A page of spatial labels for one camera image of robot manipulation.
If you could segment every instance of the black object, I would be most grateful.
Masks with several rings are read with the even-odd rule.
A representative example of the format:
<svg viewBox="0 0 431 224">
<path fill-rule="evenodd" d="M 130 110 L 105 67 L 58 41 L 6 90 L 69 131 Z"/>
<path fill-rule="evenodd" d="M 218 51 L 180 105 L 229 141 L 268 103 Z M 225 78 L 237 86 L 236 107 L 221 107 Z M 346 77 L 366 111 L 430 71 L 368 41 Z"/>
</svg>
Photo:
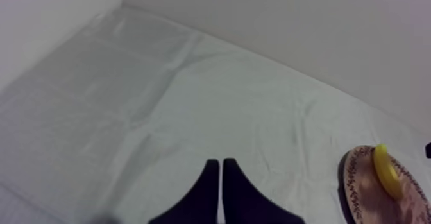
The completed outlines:
<svg viewBox="0 0 431 224">
<path fill-rule="evenodd" d="M 193 188 L 180 202 L 149 224 L 216 224 L 219 163 L 208 160 Z M 235 159 L 223 162 L 223 205 L 226 224 L 303 224 L 275 205 L 247 179 Z"/>
<path fill-rule="evenodd" d="M 216 224 L 219 205 L 219 162 L 208 160 L 193 188 L 174 207 L 149 224 Z"/>
<path fill-rule="evenodd" d="M 425 153 L 428 159 L 431 159 L 431 142 L 425 146 Z"/>
<path fill-rule="evenodd" d="M 223 162 L 223 206 L 226 224 L 304 223 L 261 194 L 235 159 Z"/>
</svg>

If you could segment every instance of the white sheet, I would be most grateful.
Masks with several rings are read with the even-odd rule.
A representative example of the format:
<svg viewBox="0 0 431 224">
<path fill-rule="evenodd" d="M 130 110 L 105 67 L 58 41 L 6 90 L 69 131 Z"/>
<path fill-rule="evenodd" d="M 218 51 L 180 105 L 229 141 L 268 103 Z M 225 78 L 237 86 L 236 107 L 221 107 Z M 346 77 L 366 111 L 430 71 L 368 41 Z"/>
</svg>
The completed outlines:
<svg viewBox="0 0 431 224">
<path fill-rule="evenodd" d="M 130 9 L 94 21 L 6 89 L 0 125 L 0 205 L 20 202 L 15 215 L 1 208 L 1 223 L 104 212 L 146 223 L 207 159 L 226 157 L 307 223 L 345 223 L 337 165 L 380 142 L 431 194 L 425 136 L 284 65 Z"/>
</svg>

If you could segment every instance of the patterned plate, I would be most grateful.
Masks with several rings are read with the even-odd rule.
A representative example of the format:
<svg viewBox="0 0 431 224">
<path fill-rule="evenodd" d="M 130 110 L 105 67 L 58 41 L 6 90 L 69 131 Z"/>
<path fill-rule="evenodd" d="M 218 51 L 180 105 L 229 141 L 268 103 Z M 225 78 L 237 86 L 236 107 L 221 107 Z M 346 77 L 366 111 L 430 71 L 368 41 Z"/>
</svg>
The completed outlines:
<svg viewBox="0 0 431 224">
<path fill-rule="evenodd" d="M 381 186 L 373 164 L 374 147 L 352 149 L 344 163 L 346 199 L 356 224 L 431 223 L 430 204 L 413 176 L 396 159 L 404 198 L 393 200 Z"/>
</svg>

